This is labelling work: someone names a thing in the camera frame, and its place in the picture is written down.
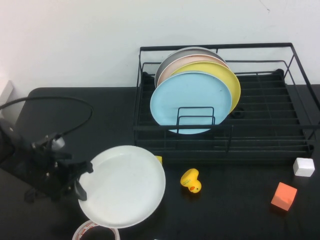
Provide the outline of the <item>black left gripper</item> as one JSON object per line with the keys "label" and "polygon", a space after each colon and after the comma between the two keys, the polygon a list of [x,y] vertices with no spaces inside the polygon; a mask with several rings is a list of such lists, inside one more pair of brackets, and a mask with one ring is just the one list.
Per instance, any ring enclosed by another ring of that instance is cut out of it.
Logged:
{"label": "black left gripper", "polygon": [[62,134],[46,135],[44,139],[33,142],[32,165],[41,173],[36,186],[24,193],[24,201],[33,203],[40,194],[57,201],[69,190],[74,190],[80,201],[87,200],[87,192],[80,184],[80,176],[94,171],[90,161],[71,163],[73,155],[61,152],[65,145]]}

